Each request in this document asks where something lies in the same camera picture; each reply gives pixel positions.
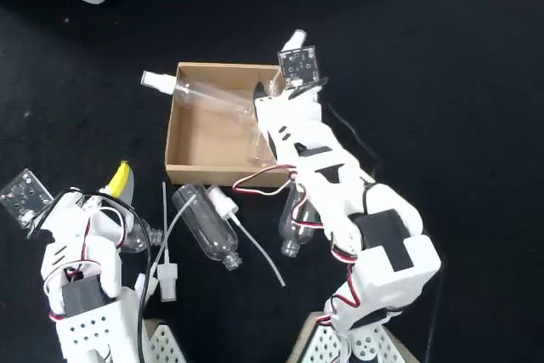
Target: white bottle cap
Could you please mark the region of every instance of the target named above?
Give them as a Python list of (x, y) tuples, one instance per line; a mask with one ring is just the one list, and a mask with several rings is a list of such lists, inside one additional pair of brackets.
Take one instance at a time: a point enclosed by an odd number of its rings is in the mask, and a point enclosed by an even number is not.
[(207, 196), (212, 201), (215, 211), (223, 220), (230, 218), (230, 214), (238, 213), (238, 206), (230, 197), (225, 195), (219, 186), (212, 186), (207, 190)]
[(151, 71), (144, 71), (139, 82), (146, 87), (158, 89), (162, 93), (172, 95), (176, 88), (176, 77), (168, 74), (157, 74)]

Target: open cardboard box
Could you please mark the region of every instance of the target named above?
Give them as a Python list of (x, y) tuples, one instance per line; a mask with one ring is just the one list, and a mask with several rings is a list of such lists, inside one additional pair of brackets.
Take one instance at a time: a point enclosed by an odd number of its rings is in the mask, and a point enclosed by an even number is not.
[[(179, 63), (177, 77), (188, 77), (252, 99), (257, 82), (268, 85), (277, 71), (277, 65)], [(198, 107), (181, 105), (173, 98), (165, 150), (168, 176), (175, 184), (201, 182), (230, 186), (258, 172), (263, 165), (251, 159), (255, 127)], [(275, 163), (269, 150), (265, 155), (269, 156), (262, 157), (264, 162)], [(284, 170), (273, 170), (245, 185), (277, 187), (286, 182), (286, 177)]]

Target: clear plastic bottle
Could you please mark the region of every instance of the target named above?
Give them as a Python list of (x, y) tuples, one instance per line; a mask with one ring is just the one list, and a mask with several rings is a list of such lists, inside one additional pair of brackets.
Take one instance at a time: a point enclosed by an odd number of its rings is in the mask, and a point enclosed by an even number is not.
[[(147, 221), (143, 220), (144, 226), (150, 235), (150, 243), (153, 247), (160, 247), (164, 240), (164, 231), (155, 230), (150, 227)], [(127, 234), (127, 238), (121, 246), (122, 252), (137, 253), (145, 250), (144, 232), (142, 226), (134, 223), (133, 229)]]
[(202, 184), (181, 186), (172, 196), (173, 205), (179, 211), (192, 196), (195, 199), (181, 217), (202, 251), (210, 259), (221, 261), (229, 271), (238, 268), (241, 265), (236, 252), (238, 237), (232, 227), (219, 217)]
[(176, 81), (174, 98), (182, 105), (232, 116), (238, 122), (253, 121), (253, 101), (204, 82), (182, 77)]
[[(309, 227), (303, 227), (292, 221), (292, 209), (302, 198), (303, 193), (298, 191), (296, 185), (291, 183), (291, 190), (287, 197), (287, 203), (283, 209), (283, 213), (280, 218), (280, 235), (283, 238), (283, 245), (281, 246), (281, 253), (287, 257), (295, 258), (298, 254), (300, 246), (306, 244), (314, 236), (314, 229)], [(299, 209), (297, 214), (294, 214), (296, 220), (319, 222), (320, 218), (315, 211), (314, 206), (309, 202), (306, 202)]]

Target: black tablecloth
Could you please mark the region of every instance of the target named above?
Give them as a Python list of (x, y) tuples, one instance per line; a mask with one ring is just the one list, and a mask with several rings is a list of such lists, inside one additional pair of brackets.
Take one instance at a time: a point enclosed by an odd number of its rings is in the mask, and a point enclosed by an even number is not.
[[(0, 0), (0, 184), (30, 167), (53, 193), (91, 190), (127, 159), (135, 206), (160, 226), (170, 101), (139, 86), (142, 70), (274, 64), (303, 28), (331, 79), (324, 98), (382, 158), (380, 179), (420, 210), (444, 260), (388, 327), (421, 360), (539, 361), (543, 27), (541, 0)], [(235, 199), (287, 288), (246, 240), (227, 273), (180, 225), (178, 302), (153, 298), (147, 315), (167, 319), (195, 362), (284, 361), (343, 267), (322, 236), (281, 256), (284, 196)], [(2, 361), (60, 361), (46, 242), (0, 212)], [(126, 283), (142, 258), (123, 258)]]

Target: perforated plate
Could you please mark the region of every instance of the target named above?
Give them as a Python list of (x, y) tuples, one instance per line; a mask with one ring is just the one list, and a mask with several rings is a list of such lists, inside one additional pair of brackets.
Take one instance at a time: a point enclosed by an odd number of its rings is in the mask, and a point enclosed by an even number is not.
[[(382, 325), (357, 329), (350, 335), (352, 354), (361, 361), (405, 363)], [(340, 340), (330, 327), (318, 326), (301, 363), (331, 363), (340, 353)]]
[(150, 340), (151, 363), (187, 363), (167, 325), (159, 325)]

